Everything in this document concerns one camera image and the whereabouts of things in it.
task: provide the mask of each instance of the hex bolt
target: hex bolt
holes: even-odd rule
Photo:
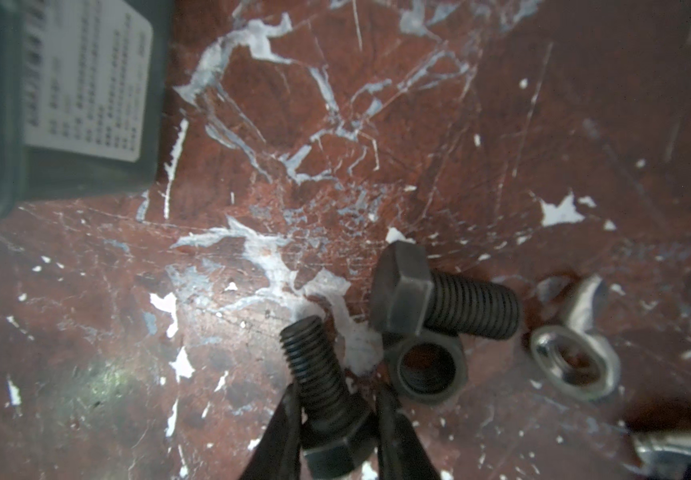
[[[377,446],[375,414],[358,393],[349,393],[346,376],[318,316],[286,327],[280,339],[308,416],[300,441],[311,475],[347,475]]]
[[[380,255],[369,318],[379,332],[417,336],[426,327],[505,340],[522,319],[523,307],[513,290],[431,271],[422,246],[397,241]]]

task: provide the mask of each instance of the nut hole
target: nut hole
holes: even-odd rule
[[[436,395],[455,380],[455,360],[439,345],[421,343],[404,354],[398,373],[408,389],[420,395]]]
[[[537,354],[552,375],[572,386],[588,386],[601,379],[602,368],[587,347],[569,337],[543,336],[537,344]]]

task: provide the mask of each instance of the label sticker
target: label sticker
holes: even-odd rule
[[[25,143],[134,162],[154,30],[123,0],[27,0]]]

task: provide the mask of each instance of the screw thread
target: screw thread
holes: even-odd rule
[[[290,370],[300,386],[300,403],[313,426],[337,431],[351,420],[351,395],[322,321],[309,316],[280,334]]]
[[[510,288],[435,271],[431,278],[434,290],[425,316],[428,328],[505,340],[519,327],[523,308]]]

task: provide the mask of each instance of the green plastic container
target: green plastic container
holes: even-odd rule
[[[172,0],[0,0],[0,217],[141,191],[157,170]]]

